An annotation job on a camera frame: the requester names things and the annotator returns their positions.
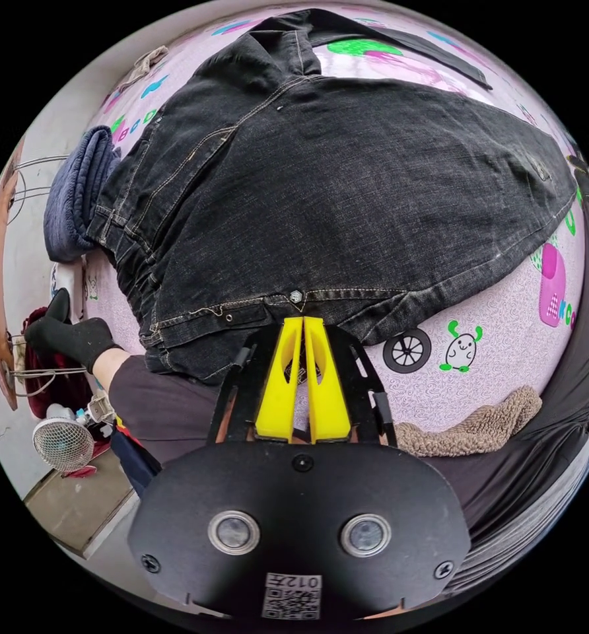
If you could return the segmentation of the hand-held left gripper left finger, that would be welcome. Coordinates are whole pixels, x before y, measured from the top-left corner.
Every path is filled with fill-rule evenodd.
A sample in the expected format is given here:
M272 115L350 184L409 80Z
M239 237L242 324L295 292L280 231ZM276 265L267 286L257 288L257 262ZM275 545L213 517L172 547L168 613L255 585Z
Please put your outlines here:
M292 443L303 319L285 319L277 337L255 421L262 440Z

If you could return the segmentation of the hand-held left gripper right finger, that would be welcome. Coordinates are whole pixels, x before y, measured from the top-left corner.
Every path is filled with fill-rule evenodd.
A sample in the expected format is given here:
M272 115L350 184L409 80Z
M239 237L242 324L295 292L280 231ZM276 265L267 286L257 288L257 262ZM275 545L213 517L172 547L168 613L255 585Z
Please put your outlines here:
M350 420L329 335L321 318L303 318L310 438L313 444L348 439Z

